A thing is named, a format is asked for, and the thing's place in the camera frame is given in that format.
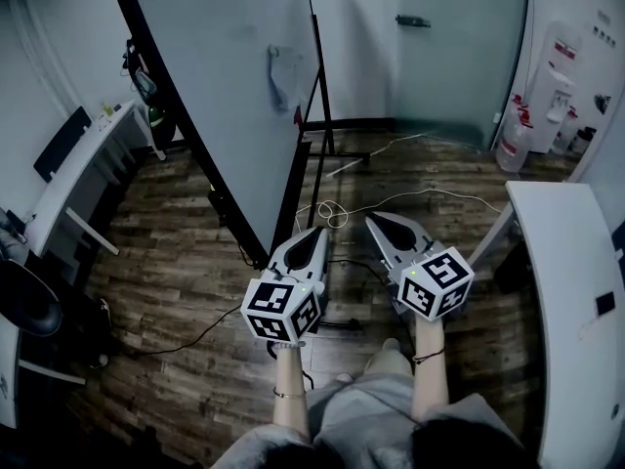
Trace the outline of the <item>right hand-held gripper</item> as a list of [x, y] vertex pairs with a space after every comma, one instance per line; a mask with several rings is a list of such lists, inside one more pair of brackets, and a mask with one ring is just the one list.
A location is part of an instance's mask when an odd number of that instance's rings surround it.
[[394, 306], [400, 315], [412, 312], [428, 321], [442, 318], [466, 300], [475, 272], [455, 247], [433, 240], [416, 221], [392, 213], [368, 213], [365, 225], [396, 285]]

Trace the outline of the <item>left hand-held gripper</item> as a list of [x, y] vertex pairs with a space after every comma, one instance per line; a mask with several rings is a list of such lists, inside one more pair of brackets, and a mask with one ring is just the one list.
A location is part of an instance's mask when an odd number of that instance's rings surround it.
[[295, 234], [273, 252], [271, 269], [298, 269], [301, 279], [270, 271], [252, 278], [240, 313], [253, 336], [272, 344], [294, 347], [321, 320], [329, 235], [315, 227]]

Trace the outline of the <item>white printed paper sheet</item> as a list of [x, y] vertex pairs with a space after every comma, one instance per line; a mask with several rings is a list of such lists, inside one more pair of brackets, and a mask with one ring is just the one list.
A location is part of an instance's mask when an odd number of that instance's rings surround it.
[[[279, 49], [278, 58], [270, 54], [270, 47]], [[303, 56], [292, 47], [270, 44], [268, 57], [269, 83], [274, 108], [278, 112], [287, 112], [301, 106], [305, 98], [300, 75]]]

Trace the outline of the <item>white whiteboard with black frame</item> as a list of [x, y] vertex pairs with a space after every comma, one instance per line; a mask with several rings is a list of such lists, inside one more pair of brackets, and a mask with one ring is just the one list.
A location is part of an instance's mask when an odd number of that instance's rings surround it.
[[[292, 233], [318, 61], [311, 0], [117, 0], [168, 114], [214, 188], [212, 204], [258, 268]], [[278, 112], [268, 46], [303, 56], [302, 126]]]

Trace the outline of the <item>person's right forearm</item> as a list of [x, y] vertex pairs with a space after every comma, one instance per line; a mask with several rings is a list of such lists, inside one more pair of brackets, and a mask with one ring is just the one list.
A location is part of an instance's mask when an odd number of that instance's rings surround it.
[[449, 403], [441, 320], [415, 318], [414, 390], [411, 416], [425, 418], [434, 407]]

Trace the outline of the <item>black metal board stand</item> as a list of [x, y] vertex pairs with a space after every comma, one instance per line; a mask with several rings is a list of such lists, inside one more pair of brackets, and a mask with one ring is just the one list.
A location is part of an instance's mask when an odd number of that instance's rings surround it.
[[308, 228], [311, 228], [313, 226], [325, 159], [326, 158], [351, 158], [354, 162], [359, 161], [364, 164], [368, 164], [371, 159], [370, 152], [357, 152], [357, 151], [340, 152], [340, 151], [336, 151], [335, 149], [333, 120], [331, 116], [321, 38], [320, 38], [320, 32], [319, 32], [319, 26], [318, 26], [318, 20], [317, 20], [316, 14], [312, 14], [312, 29], [313, 29], [315, 49], [316, 49], [316, 55], [317, 55], [317, 61], [318, 61], [318, 70], [317, 70], [316, 79], [314, 82], [314, 87], [318, 87], [320, 89], [320, 94], [321, 94], [323, 120], [320, 122], [320, 131], [322, 132], [323, 137], [321, 140], [320, 150], [317, 152], [309, 153], [309, 158], [317, 159], [317, 168], [316, 168], [316, 174], [315, 174], [314, 185], [313, 185], [313, 190], [312, 190], [312, 202], [311, 202], [311, 205], [309, 206], [309, 216], [307, 220]]

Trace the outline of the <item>person's leg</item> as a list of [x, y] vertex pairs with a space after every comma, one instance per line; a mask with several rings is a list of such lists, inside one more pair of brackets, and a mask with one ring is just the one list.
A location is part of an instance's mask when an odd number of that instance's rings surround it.
[[410, 361], [400, 351], [395, 349], [383, 349], [375, 353], [365, 365], [363, 374], [413, 376]]

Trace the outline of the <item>large clear water jug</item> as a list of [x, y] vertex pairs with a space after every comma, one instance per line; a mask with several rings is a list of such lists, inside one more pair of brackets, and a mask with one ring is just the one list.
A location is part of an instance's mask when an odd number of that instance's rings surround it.
[[532, 144], [533, 126], [526, 108], [518, 108], [505, 122], [495, 157], [499, 167], [507, 173], [518, 173], [524, 165]]

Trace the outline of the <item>person's grey top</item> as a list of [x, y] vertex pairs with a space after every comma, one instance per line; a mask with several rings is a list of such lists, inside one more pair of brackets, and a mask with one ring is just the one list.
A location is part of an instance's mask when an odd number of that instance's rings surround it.
[[540, 469], [479, 394], [410, 417], [398, 374], [331, 382], [308, 395], [312, 438], [277, 425], [237, 440], [211, 469]]

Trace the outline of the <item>frosted glass door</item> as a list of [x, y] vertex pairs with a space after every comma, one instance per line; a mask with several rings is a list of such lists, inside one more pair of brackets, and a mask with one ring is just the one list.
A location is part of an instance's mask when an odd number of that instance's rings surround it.
[[518, 65], [527, 0], [397, 0], [393, 117], [404, 132], [488, 149]]

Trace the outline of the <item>white curved-edge desk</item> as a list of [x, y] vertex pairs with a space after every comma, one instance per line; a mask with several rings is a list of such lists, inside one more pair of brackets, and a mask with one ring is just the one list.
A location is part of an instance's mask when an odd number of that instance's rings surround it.
[[[477, 267], [519, 223], [541, 308], [545, 413], [538, 458], [544, 469], [603, 469], [625, 420], [619, 325], [625, 288], [592, 189], [585, 184], [509, 181], [510, 202], [469, 258]], [[612, 291], [615, 309], [597, 316]]]

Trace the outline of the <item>white water dispenser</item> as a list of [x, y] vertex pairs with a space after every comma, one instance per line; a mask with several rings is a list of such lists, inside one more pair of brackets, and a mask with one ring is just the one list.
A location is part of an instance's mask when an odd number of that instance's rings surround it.
[[581, 36], [571, 25], [563, 21], [548, 25], [526, 94], [533, 127], [531, 152], [547, 153], [551, 149], [572, 106], [581, 48]]

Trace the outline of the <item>white desk with slat legs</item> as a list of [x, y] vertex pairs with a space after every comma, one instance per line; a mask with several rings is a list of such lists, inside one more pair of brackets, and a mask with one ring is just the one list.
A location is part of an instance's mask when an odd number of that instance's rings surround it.
[[161, 161], [166, 158], [164, 152], [156, 148], [149, 124], [143, 119], [135, 101], [122, 104], [112, 116], [104, 114], [102, 125], [94, 121], [70, 151], [34, 207], [34, 218], [25, 228], [26, 244], [34, 254], [42, 256], [46, 252], [61, 217], [70, 218], [113, 255], [119, 254], [119, 250], [112, 243], [96, 232], [68, 206], [68, 201], [84, 173], [93, 166], [107, 144], [113, 140], [114, 132], [129, 116], [133, 117], [146, 138], [147, 144], [155, 151], [157, 157]]

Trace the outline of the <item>flat black panel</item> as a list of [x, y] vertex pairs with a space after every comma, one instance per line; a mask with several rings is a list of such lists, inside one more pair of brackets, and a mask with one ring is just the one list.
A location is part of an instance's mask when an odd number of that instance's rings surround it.
[[85, 108], [79, 107], [43, 149], [33, 168], [45, 183], [52, 181], [69, 153], [91, 125], [92, 119]]

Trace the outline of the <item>black office chair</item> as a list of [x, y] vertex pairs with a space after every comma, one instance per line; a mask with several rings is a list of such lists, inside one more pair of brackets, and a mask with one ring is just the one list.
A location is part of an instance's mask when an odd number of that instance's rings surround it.
[[63, 320], [61, 303], [54, 291], [14, 260], [0, 261], [0, 314], [38, 337], [56, 333]]

